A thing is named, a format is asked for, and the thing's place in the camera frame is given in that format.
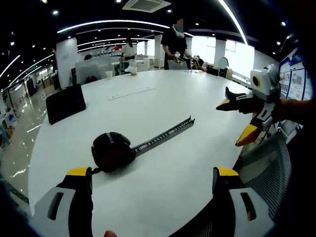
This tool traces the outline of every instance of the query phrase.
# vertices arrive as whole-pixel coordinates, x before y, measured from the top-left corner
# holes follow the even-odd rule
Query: ceiling air conditioner
[[[123,10],[153,13],[169,5],[171,3],[163,0],[129,0],[123,7]]]

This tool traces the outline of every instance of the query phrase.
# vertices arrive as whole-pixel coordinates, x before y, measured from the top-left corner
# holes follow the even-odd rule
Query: white wall
[[[19,89],[17,89],[17,90],[15,90],[15,88],[17,88],[17,86],[14,89],[10,90],[10,96],[11,96],[12,104],[15,107],[16,107],[16,105],[19,104],[21,98],[26,95],[23,83],[21,83],[21,85],[22,86]]]
[[[155,59],[154,65],[155,67],[163,67],[164,60],[164,50],[162,48],[161,42],[162,35],[155,36]]]
[[[78,61],[77,39],[71,38],[56,45],[56,61],[61,88],[70,85],[71,68]]]
[[[279,62],[272,57],[255,50],[255,58],[253,62],[253,69],[262,69],[267,67],[269,64],[274,64],[276,68],[279,67]]]
[[[214,64],[218,65],[218,61],[225,56],[226,41],[216,39]]]

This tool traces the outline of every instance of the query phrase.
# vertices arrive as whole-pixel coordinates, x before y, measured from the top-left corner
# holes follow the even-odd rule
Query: curved led light strip
[[[18,58],[20,57],[17,56],[15,59],[13,59],[13,61],[4,69],[4,71],[1,73],[0,78],[2,77],[2,75],[5,73],[6,70],[8,70],[8,68],[12,65],[12,63],[14,63]]]
[[[131,38],[132,40],[153,40],[153,39],[145,39],[145,38]],[[92,42],[88,42],[88,43],[82,43],[82,44],[78,44],[77,47],[79,46],[83,46],[86,44],[90,44],[90,43],[99,43],[99,42],[104,42],[104,41],[114,41],[114,40],[126,40],[126,38],[117,38],[117,39],[103,39],[103,40],[98,40],[98,41],[92,41]]]
[[[235,23],[237,29],[239,30],[239,33],[241,34],[241,37],[242,37],[244,43],[245,43],[246,45],[248,45],[247,40],[246,40],[246,37],[245,37],[245,35],[244,35],[244,33],[243,33],[241,27],[240,27],[240,24],[239,24],[239,22],[237,21],[237,19],[235,18],[234,14],[233,14],[232,11],[230,10],[230,8],[227,6],[227,4],[224,2],[224,0],[218,0],[218,1],[219,1],[219,3],[223,6],[223,8],[227,11],[227,13],[229,14],[229,16],[231,17],[231,19],[232,19],[233,22]]]
[[[162,33],[162,31],[156,31],[156,30],[149,30],[149,29],[143,29],[143,28],[133,28],[133,27],[110,27],[110,28],[100,28],[100,29],[96,29],[96,30],[90,30],[90,31],[83,31],[80,33],[76,33],[76,35],[81,35],[81,34],[85,34],[85,33],[89,33],[89,32],[94,32],[94,31],[105,31],[105,30],[125,30],[130,28],[131,30],[141,30],[141,31],[150,31],[150,32],[158,32],[158,33]]]
[[[38,63],[44,61],[45,59],[47,59],[47,58],[49,58],[49,57],[51,57],[51,56],[54,56],[54,54],[51,54],[51,55],[49,55],[48,57],[43,58],[42,60],[38,61],[37,63],[34,63],[34,64],[33,64],[32,66],[30,66],[28,69],[32,68],[32,67],[35,66],[36,64],[38,64]],[[27,70],[25,70],[25,71],[22,72],[20,75],[18,75],[18,76],[10,83],[10,85],[12,85],[20,76],[22,76],[25,72],[27,72]]]
[[[164,25],[160,25],[160,24],[156,24],[156,23],[152,23],[152,22],[147,22],[147,21],[134,21],[134,20],[103,20],[103,21],[91,21],[91,22],[86,22],[86,23],[82,23],[82,24],[78,24],[78,25],[75,25],[75,26],[71,26],[71,27],[67,27],[67,28],[64,28],[60,31],[57,31],[57,33],[62,33],[62,32],[65,32],[65,31],[68,31],[68,30],[72,30],[74,28],[78,28],[78,27],[81,27],[81,26],[88,26],[88,25],[93,25],[93,24],[99,24],[99,23],[111,23],[111,22],[129,22],[129,23],[140,23],[140,24],[146,24],[146,25],[152,25],[152,26],[159,26],[159,27],[163,27],[163,28],[166,28],[166,29],[169,29],[170,27],[169,26],[164,26]]]
[[[90,47],[90,48],[84,48],[84,49],[78,50],[77,52],[81,52],[81,51],[93,49],[93,48],[101,48],[104,46],[114,46],[114,45],[123,45],[123,44],[126,44],[126,43],[111,43],[111,44],[99,45],[99,46],[94,46],[94,47]]]
[[[26,78],[28,75],[32,74],[33,72],[35,72],[36,70],[38,70],[38,69],[40,69],[40,68],[41,68],[41,66],[39,66],[38,68],[35,68],[33,71],[31,71],[30,73],[28,73],[28,74],[25,76],[25,78]]]

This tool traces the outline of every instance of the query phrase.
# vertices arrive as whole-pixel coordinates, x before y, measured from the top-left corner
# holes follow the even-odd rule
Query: display board
[[[279,75],[281,98],[310,100],[313,97],[312,82],[297,49],[280,62]]]
[[[305,69],[298,69],[291,72],[288,99],[303,100],[305,87]]]

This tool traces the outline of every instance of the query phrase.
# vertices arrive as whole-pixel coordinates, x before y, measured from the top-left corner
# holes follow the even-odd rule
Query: hand
[[[180,63],[180,62],[177,60],[176,56],[174,56],[174,54],[172,54],[172,55],[170,56],[170,58],[171,58],[173,61],[175,61],[176,63]]]

